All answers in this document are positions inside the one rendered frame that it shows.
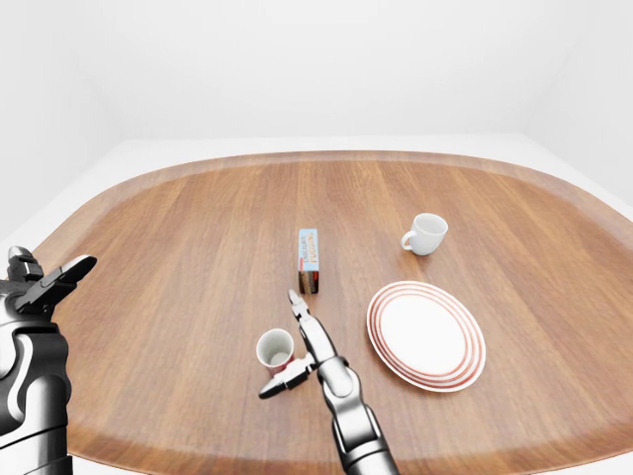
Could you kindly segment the chocolate pudding box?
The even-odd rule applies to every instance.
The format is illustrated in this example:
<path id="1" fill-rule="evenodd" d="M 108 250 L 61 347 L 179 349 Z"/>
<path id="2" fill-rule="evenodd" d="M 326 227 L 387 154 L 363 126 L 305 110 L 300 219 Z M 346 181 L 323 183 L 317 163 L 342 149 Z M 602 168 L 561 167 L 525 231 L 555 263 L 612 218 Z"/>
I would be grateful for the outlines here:
<path id="1" fill-rule="evenodd" d="M 298 231 L 298 279 L 301 294 L 315 294 L 319 286 L 317 229 Z"/>

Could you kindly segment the red mug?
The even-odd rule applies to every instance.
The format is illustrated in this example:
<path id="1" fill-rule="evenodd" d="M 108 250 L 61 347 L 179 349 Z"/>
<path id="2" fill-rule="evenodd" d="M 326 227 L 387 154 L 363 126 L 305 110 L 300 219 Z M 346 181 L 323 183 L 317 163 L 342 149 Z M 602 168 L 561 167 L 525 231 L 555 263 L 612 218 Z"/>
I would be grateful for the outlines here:
<path id="1" fill-rule="evenodd" d="M 294 360 L 295 344 L 283 329 L 271 329 L 257 341 L 256 356 L 270 376 L 283 371 Z"/>

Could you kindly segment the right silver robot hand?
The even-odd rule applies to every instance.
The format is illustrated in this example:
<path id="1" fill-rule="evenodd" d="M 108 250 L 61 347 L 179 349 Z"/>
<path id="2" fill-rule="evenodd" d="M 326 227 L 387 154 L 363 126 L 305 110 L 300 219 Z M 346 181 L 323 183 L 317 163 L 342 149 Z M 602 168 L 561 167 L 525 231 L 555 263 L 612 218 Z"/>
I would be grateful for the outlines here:
<path id="1" fill-rule="evenodd" d="M 359 377 L 349 367 L 347 360 L 338 354 L 324 326 L 311 314 L 307 302 L 297 292 L 289 290 L 288 298 L 307 354 L 302 359 L 293 360 L 274 375 L 259 391 L 258 397 L 265 400 L 283 391 L 292 390 L 315 372 L 328 400 L 337 398 L 347 403 L 361 402 Z"/>

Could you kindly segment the white plate with red rings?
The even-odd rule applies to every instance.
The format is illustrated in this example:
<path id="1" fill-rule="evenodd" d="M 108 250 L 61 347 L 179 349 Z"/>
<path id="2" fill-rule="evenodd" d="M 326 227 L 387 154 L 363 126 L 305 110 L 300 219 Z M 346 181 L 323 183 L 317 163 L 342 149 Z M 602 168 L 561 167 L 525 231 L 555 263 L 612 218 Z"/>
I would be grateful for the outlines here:
<path id="1" fill-rule="evenodd" d="M 473 385 L 487 348 L 471 312 L 428 283 L 398 281 L 380 289 L 366 318 L 370 341 L 399 377 L 427 391 L 449 393 Z"/>

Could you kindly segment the white mug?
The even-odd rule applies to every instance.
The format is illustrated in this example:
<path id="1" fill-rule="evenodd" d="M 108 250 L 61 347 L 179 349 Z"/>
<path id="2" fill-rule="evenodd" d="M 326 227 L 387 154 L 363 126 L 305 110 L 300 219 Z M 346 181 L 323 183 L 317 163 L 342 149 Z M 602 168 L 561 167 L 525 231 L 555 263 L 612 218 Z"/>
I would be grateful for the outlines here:
<path id="1" fill-rule="evenodd" d="M 438 215 L 417 215 L 410 230 L 401 239 L 401 247 L 416 255 L 426 256 L 434 252 L 448 232 L 447 222 Z"/>

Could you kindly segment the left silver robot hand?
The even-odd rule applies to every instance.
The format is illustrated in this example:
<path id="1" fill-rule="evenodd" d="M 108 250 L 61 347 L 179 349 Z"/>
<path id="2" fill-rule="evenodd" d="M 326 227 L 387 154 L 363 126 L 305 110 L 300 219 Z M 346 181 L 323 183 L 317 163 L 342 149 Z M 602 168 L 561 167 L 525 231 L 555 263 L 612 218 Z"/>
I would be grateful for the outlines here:
<path id="1" fill-rule="evenodd" d="M 57 304 L 70 295 L 95 267 L 89 254 L 45 273 L 35 256 L 21 246 L 8 252 L 8 277 L 0 279 L 0 328 L 23 322 L 49 322 Z"/>

